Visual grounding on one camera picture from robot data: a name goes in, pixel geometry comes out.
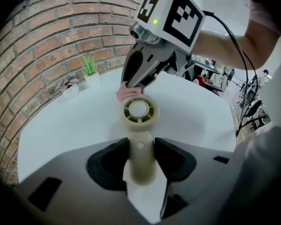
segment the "small succulent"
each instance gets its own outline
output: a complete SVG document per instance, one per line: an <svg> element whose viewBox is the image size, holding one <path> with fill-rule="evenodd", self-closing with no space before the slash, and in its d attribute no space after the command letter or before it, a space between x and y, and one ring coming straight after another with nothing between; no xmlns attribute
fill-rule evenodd
<svg viewBox="0 0 281 225"><path fill-rule="evenodd" d="M66 79L62 79L59 81L59 83L57 84L57 87L56 87L56 91L64 91L78 82L79 82L79 80L77 78L69 76Z"/></svg>
<svg viewBox="0 0 281 225"><path fill-rule="evenodd" d="M92 76L97 73L97 66L95 65L94 59L90 60L89 57L85 58L82 56L84 64L82 70L86 76Z"/></svg>

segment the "floor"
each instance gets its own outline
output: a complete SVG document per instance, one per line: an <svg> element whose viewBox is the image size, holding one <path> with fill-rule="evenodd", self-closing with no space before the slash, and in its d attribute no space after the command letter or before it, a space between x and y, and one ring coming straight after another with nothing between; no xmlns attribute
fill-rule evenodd
<svg viewBox="0 0 281 225"><path fill-rule="evenodd" d="M222 98L229 102L231 113L233 116L235 130L238 129L240 123L240 115L241 115L241 108L238 106L237 102L240 101L239 98L239 90L240 87L237 86L234 82L230 82L228 87L226 87ZM252 132L251 130L252 125L249 124L243 127L237 137L237 144L240 144L243 140L245 140Z"/></svg>

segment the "pink cloth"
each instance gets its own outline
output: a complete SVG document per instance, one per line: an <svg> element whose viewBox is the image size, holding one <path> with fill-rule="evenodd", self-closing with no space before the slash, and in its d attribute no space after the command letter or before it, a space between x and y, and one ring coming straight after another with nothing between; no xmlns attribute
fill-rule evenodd
<svg viewBox="0 0 281 225"><path fill-rule="evenodd" d="M142 90L141 88L127 88L126 82L122 82L119 90L116 92L119 102L122 102L126 97L136 96L140 94L144 94L144 90Z"/></svg>
<svg viewBox="0 0 281 225"><path fill-rule="evenodd" d="M281 35L281 30L275 24L272 15L261 3L250 1L250 17L249 20L259 23L273 32Z"/></svg>

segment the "white table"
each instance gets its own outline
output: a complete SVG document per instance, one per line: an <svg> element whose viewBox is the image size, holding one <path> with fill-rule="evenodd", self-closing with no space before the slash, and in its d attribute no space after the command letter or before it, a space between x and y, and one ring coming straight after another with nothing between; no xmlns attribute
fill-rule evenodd
<svg viewBox="0 0 281 225"><path fill-rule="evenodd" d="M122 69L100 76L97 90L80 85L77 97L55 99L37 114L21 133L18 176L23 181L38 168L66 151L127 137L119 120L116 91ZM160 107L160 121L152 131L162 137L195 146L234 151L235 129L229 104L214 93L188 80L160 73L145 89ZM130 183L124 169L128 198L152 223L160 220L166 178L157 165L153 184L140 187Z"/></svg>

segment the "white pot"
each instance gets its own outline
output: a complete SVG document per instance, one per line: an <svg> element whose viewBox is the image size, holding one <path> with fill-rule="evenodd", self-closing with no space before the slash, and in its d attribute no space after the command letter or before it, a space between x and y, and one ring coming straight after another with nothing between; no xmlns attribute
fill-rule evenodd
<svg viewBox="0 0 281 225"><path fill-rule="evenodd" d="M68 89L64 90L62 92L62 95L64 97L66 97L67 99L72 99L72 98L76 97L78 95L78 93L79 93L79 86L75 83Z"/></svg>
<svg viewBox="0 0 281 225"><path fill-rule="evenodd" d="M91 88L99 88L100 87L100 77L99 77L98 73L95 73L92 76L84 75L84 78Z"/></svg>

